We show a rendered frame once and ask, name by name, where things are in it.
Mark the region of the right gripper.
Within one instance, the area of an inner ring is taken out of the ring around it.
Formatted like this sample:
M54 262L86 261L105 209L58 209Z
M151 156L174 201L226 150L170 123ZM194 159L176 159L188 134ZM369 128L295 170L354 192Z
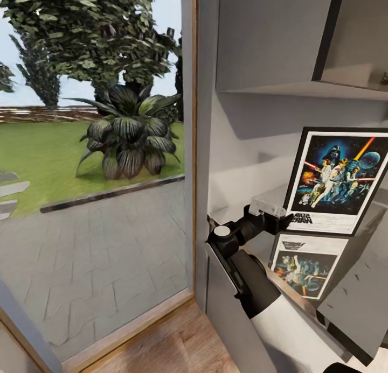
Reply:
M266 212L262 215L255 216L248 212L249 208L250 206L244 207L244 217L241 220L246 221L252 227L254 233L253 238L261 234L264 230L276 236L281 230L286 231L294 218L294 214L290 214L280 220L278 217Z

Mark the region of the poster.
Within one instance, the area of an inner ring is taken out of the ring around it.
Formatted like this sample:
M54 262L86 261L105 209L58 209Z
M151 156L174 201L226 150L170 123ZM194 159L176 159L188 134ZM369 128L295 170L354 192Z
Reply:
M305 126L280 232L354 237L387 171L388 128Z

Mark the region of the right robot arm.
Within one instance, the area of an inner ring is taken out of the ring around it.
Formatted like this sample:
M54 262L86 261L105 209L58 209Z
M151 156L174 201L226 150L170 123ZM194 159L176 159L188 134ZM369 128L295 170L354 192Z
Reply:
M294 214L253 198L244 217L215 227L205 249L225 284L241 305L278 373L362 373L349 366L310 328L279 289L263 264L239 250L264 230L286 231Z

